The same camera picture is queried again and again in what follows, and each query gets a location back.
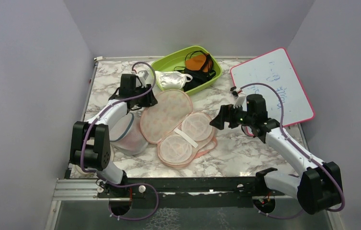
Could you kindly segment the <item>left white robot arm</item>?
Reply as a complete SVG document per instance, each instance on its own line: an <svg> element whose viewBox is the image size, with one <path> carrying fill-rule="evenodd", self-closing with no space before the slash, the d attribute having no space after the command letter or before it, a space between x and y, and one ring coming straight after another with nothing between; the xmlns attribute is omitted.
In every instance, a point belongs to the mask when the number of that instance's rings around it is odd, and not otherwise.
<svg viewBox="0 0 361 230"><path fill-rule="evenodd" d="M154 84L147 84L144 77L122 74L120 86L108 99L107 104L87 121L73 125L69 161L85 173L95 173L110 183L110 191L118 197L124 196L128 184L124 170L109 162L111 157L110 131L137 107L157 104L153 94Z"/></svg>

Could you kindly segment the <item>orange bra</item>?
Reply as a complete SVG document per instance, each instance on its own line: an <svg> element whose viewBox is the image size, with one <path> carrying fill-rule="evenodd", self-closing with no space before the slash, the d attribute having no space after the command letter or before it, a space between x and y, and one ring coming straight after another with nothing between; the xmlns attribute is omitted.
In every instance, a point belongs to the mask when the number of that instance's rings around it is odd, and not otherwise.
<svg viewBox="0 0 361 230"><path fill-rule="evenodd" d="M213 65L211 55L201 50L192 51L185 58L185 68L189 70L208 73L213 70Z"/></svg>

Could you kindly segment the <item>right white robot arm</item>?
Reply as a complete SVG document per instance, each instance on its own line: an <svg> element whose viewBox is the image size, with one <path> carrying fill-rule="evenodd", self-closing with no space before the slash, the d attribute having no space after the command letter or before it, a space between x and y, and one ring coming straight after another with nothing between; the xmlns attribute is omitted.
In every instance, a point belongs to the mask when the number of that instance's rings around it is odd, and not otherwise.
<svg viewBox="0 0 361 230"><path fill-rule="evenodd" d="M311 154L276 120L268 117L266 101L260 94L246 97L247 109L240 105L222 105L218 115L210 125L223 130L250 127L253 135L277 151L298 173L298 177L280 173L269 168L256 173L254 190L265 195L271 190L295 198L308 214L322 210L332 211L332 207L344 207L340 168L334 162L325 162Z"/></svg>

